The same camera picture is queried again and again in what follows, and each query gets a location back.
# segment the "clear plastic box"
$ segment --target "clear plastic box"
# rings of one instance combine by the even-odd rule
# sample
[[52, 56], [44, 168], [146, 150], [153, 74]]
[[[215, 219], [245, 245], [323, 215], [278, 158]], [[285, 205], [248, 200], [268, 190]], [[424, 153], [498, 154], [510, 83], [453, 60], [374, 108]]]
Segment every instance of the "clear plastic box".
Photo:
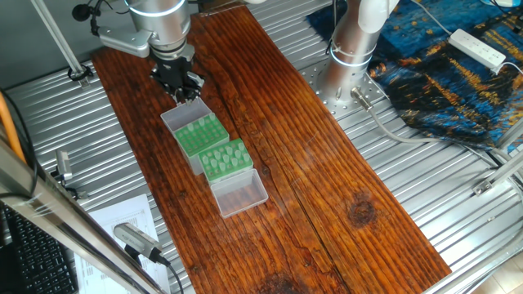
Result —
[[223, 218], [262, 204], [269, 198], [256, 169], [211, 185]]

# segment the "wood grain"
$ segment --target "wood grain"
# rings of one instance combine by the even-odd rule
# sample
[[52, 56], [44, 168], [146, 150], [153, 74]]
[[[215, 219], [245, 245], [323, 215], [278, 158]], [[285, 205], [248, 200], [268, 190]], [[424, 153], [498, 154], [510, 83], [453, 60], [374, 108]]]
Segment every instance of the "wood grain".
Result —
[[197, 293], [415, 293], [450, 273], [247, 8], [194, 16], [189, 42], [270, 195], [228, 219], [163, 125], [175, 103], [152, 61], [93, 62]]

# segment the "paper sheet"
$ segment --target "paper sheet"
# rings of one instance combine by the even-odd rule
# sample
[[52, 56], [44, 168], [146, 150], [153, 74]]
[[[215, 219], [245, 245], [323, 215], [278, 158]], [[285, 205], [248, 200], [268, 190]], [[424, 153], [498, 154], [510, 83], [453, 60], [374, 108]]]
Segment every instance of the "paper sheet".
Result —
[[[91, 212], [89, 215], [120, 245], [125, 243], [114, 236], [113, 229], [116, 225], [128, 222], [141, 229], [152, 238], [158, 240], [153, 216], [150, 213], [149, 202], [146, 195], [114, 204], [107, 208]], [[126, 294], [129, 293], [113, 279], [107, 277], [96, 267], [87, 263], [82, 257], [74, 254], [76, 274], [78, 276], [78, 290], [80, 294]], [[144, 270], [156, 283], [167, 293], [171, 293], [167, 268], [164, 265], [155, 264], [140, 256], [140, 262]]]

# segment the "white cable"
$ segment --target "white cable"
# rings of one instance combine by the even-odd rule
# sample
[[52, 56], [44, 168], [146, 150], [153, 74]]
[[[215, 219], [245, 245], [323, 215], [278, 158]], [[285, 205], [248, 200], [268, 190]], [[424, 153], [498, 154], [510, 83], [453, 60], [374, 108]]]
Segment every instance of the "white cable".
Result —
[[374, 118], [374, 121], [376, 121], [376, 124], [378, 125], [378, 127], [380, 127], [385, 132], [385, 134], [387, 134], [387, 136], [389, 136], [393, 140], [397, 140], [397, 141], [403, 142], [403, 143], [411, 143], [411, 144], [430, 143], [430, 142], [440, 141], [440, 139], [436, 139], [436, 138], [410, 139], [410, 138], [400, 137], [400, 136], [394, 134], [393, 132], [387, 130], [387, 128], [379, 120], [378, 116], [376, 115], [376, 112], [374, 112], [374, 109], [370, 109], [369, 112], [370, 112], [370, 115], [372, 115], [372, 117]]
[[452, 35], [450, 31], [448, 31], [421, 3], [417, 2], [416, 0], [410, 0], [412, 3], [418, 5], [421, 7], [449, 36]]
[[513, 67], [515, 67], [515, 68], [520, 72], [520, 74], [523, 74], [523, 70], [521, 70], [519, 67], [517, 67], [517, 65], [513, 64], [512, 62], [503, 62], [503, 63], [500, 64], [499, 66], [496, 66], [495, 68], [491, 69], [491, 71], [494, 72], [496, 75], [498, 75], [499, 70], [500, 70], [504, 65], [512, 65]]

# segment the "empty pipette tip box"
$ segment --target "empty pipette tip box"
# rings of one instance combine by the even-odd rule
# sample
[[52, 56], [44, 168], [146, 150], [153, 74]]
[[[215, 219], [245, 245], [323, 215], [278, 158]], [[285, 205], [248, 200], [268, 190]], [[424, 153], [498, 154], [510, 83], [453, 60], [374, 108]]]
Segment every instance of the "empty pipette tip box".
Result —
[[199, 154], [199, 160], [224, 218], [268, 199], [241, 139], [207, 149]]
[[260, 205], [269, 198], [254, 168], [212, 184], [211, 191], [223, 218]]

